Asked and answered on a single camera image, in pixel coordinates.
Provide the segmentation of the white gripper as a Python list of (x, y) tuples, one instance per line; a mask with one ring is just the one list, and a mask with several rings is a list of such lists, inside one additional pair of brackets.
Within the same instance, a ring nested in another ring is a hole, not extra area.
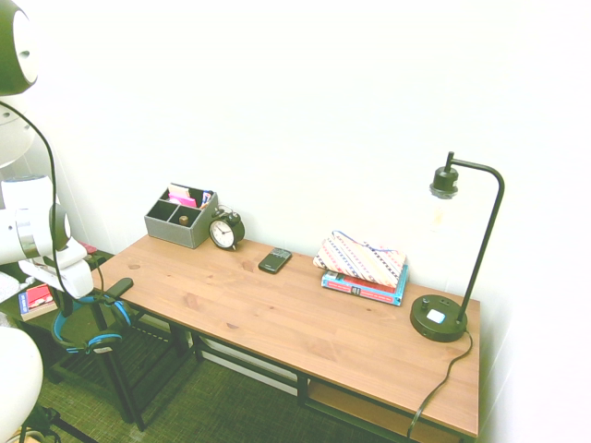
[[(18, 265), (27, 275), (62, 291), (61, 313), (63, 317), (69, 317), (74, 312), (75, 299), (93, 290), (90, 266), (85, 260), (87, 255), (82, 244), (69, 241), (65, 249), (56, 252), (57, 265), (49, 256), (20, 260)], [(99, 298), (106, 305), (116, 302), (116, 295), (111, 290), (99, 291)]]

